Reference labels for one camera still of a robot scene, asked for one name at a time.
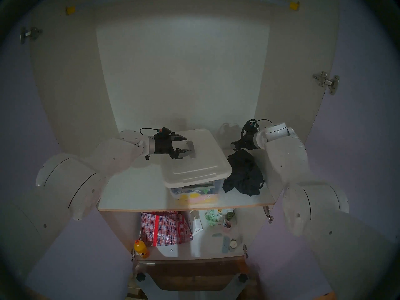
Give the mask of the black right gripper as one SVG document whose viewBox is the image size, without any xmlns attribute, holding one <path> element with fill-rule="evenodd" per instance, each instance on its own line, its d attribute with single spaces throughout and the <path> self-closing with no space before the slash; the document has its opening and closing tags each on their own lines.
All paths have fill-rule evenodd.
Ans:
<svg viewBox="0 0 400 300">
<path fill-rule="evenodd" d="M 233 146 L 233 151 L 238 151 L 240 149 L 258 149 L 257 134 L 258 132 L 247 132 L 241 137 L 240 141 L 232 142 L 231 145 Z"/>
</svg>

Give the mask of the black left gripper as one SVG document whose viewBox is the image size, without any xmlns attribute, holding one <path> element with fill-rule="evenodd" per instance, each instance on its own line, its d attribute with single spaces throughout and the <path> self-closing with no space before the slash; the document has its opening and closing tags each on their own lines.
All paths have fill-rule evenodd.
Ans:
<svg viewBox="0 0 400 300">
<path fill-rule="evenodd" d="M 192 154 L 189 149 L 174 149 L 172 142 L 187 141 L 188 139 L 180 134 L 171 132 L 169 135 L 157 133 L 153 135 L 154 140 L 154 153 L 153 154 L 167 154 L 172 159 L 183 159 Z"/>
</svg>

